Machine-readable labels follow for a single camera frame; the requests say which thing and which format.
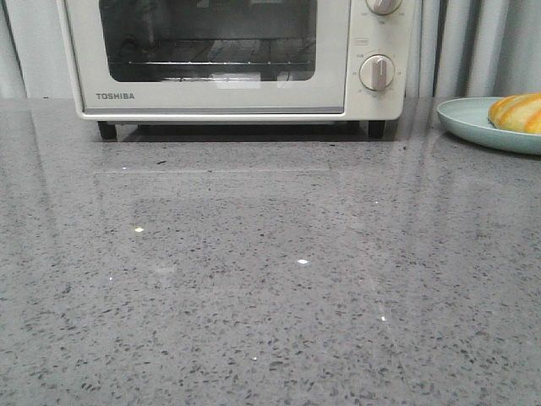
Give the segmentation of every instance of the black rubber foot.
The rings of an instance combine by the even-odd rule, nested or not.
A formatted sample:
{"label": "black rubber foot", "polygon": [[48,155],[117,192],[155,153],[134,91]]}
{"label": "black rubber foot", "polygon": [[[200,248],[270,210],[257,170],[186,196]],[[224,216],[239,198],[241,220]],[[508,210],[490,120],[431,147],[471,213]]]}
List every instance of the black rubber foot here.
{"label": "black rubber foot", "polygon": [[370,120],[369,121],[369,138],[378,140],[383,138],[385,132],[385,120]]}
{"label": "black rubber foot", "polygon": [[98,121],[98,128],[100,129],[102,139],[117,139],[117,128],[114,126],[114,124],[109,124],[107,121]]}

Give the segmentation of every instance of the light blue plate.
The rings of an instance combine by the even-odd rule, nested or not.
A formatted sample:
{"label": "light blue plate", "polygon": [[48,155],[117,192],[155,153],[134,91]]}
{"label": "light blue plate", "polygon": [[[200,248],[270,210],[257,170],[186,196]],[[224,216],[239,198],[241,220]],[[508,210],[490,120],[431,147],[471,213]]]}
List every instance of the light blue plate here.
{"label": "light blue plate", "polygon": [[464,140],[498,150],[541,155],[541,135],[496,129],[489,107],[500,97],[474,97],[445,101],[438,106],[444,127]]}

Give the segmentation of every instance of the gray curtain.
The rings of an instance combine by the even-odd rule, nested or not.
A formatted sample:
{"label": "gray curtain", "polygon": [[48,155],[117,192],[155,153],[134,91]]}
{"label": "gray curtain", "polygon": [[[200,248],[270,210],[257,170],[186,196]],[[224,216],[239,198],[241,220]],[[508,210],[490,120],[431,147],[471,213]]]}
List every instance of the gray curtain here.
{"label": "gray curtain", "polygon": [[407,96],[541,91],[539,0],[416,2]]}
{"label": "gray curtain", "polygon": [[[56,2],[0,1],[0,96],[71,97]],[[402,1],[417,10],[407,96],[541,91],[541,0]]]}
{"label": "gray curtain", "polygon": [[0,3],[0,97],[26,97],[5,4]]}

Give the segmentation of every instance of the bread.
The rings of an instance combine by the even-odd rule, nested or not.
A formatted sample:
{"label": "bread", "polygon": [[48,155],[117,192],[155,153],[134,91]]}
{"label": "bread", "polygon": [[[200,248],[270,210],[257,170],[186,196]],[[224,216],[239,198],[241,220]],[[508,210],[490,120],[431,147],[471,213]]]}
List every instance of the bread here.
{"label": "bread", "polygon": [[541,134],[541,93],[498,100],[490,106],[489,120],[497,129]]}

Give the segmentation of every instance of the control knob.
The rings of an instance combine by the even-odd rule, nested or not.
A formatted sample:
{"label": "control knob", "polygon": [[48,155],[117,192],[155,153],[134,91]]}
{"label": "control knob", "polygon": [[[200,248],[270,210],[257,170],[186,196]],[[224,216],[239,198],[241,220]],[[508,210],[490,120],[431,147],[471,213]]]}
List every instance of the control knob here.
{"label": "control knob", "polygon": [[372,91],[384,91],[395,75],[395,64],[385,55],[374,55],[364,61],[359,72],[363,85]]}
{"label": "control knob", "polygon": [[372,13],[387,15],[400,7],[402,0],[366,0]]}

